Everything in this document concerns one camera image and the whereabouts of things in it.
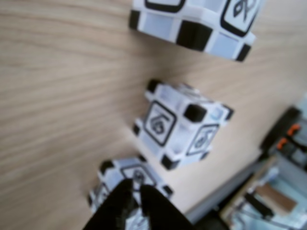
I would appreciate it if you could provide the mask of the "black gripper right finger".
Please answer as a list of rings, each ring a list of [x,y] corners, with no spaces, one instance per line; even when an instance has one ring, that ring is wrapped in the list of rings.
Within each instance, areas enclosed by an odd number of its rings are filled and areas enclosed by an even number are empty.
[[[193,230],[193,224],[156,188],[140,187],[142,212],[151,230]]]

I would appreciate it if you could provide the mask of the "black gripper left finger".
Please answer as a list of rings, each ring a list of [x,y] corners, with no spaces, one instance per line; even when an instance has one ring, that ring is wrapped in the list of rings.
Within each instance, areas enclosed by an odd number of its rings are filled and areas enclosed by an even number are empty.
[[[126,219],[134,209],[133,181],[125,179],[84,226],[85,230],[124,230]]]

